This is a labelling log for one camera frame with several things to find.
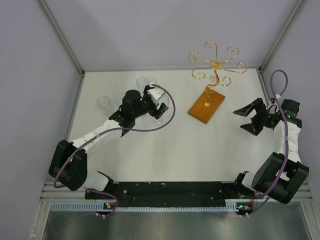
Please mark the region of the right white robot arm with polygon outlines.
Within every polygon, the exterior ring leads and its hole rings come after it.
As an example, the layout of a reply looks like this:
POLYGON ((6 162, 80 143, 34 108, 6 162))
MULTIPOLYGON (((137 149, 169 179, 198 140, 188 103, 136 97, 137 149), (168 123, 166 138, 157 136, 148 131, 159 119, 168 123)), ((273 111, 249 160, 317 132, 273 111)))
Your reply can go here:
POLYGON ((233 185, 233 192, 245 198, 251 191, 265 193, 282 204, 288 204, 309 175, 309 168, 302 164, 299 156, 298 137, 302 120, 297 118, 300 103, 291 99, 265 105, 261 98, 233 113, 247 117, 252 111, 256 114, 251 122, 241 128, 257 136, 264 128, 272 129, 274 148, 271 155, 253 174, 249 171, 239 173, 233 185))

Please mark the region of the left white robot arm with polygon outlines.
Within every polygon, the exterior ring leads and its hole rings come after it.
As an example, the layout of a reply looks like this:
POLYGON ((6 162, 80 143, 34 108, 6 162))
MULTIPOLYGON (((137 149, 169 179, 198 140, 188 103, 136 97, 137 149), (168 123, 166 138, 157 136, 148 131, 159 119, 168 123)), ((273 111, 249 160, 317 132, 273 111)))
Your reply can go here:
POLYGON ((136 119, 148 114, 156 120, 169 109, 164 97, 170 97, 163 87, 152 83, 142 93, 128 90, 115 111, 102 125, 75 140, 61 140, 55 149, 48 173, 54 178, 54 188, 93 189, 102 198, 114 191, 113 180, 105 173, 88 170, 89 159, 112 140, 135 132, 136 119))

